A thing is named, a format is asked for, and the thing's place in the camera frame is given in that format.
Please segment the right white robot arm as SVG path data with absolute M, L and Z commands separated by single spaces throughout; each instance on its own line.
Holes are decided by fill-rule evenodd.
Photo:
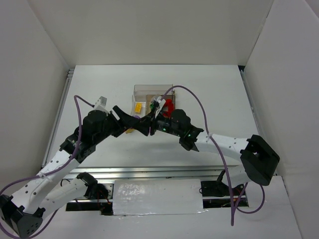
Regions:
M 134 129 L 142 134 L 154 135 L 161 131 L 179 137 L 179 144 L 187 151 L 222 153 L 240 164 L 224 169 L 217 180 L 208 188 L 213 196 L 228 196 L 229 185 L 236 189 L 239 185 L 254 182 L 268 186 L 279 164 L 280 157 L 259 135 L 250 138 L 233 138 L 218 134 L 208 134 L 202 128 L 191 124 L 191 119 L 183 110 L 174 110 L 170 117 L 150 113 L 136 117 Z

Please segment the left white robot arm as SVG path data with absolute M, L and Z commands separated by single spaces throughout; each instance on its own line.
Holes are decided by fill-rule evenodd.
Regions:
M 89 173 L 83 172 L 68 184 L 57 187 L 62 179 L 78 167 L 109 136 L 118 137 L 139 123 L 139 119 L 119 109 L 116 113 L 94 109 L 74 133 L 66 138 L 50 162 L 36 176 L 8 196 L 0 196 L 0 216 L 16 233 L 16 239 L 31 239 L 43 220 L 69 201 L 78 197 L 96 199 L 106 196 L 107 189 Z

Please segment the long yellow lego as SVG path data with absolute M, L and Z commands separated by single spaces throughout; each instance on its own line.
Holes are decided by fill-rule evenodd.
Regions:
M 134 129 L 133 129 L 133 128 L 130 128 L 130 129 L 126 130 L 126 134 L 132 133 L 133 131 L 134 131 Z

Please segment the yellow lego brick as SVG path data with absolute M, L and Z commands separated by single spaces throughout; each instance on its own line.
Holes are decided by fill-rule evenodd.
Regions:
M 142 111 L 142 108 L 143 108 L 143 104 L 141 102 L 136 102 L 135 109 L 134 109 L 135 113 L 140 114 Z

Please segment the red rounded lego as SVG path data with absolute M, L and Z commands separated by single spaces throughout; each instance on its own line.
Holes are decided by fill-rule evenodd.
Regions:
M 167 107 L 167 108 L 174 107 L 174 104 L 173 104 L 172 100 L 171 99 L 167 99 L 165 101 L 164 107 Z

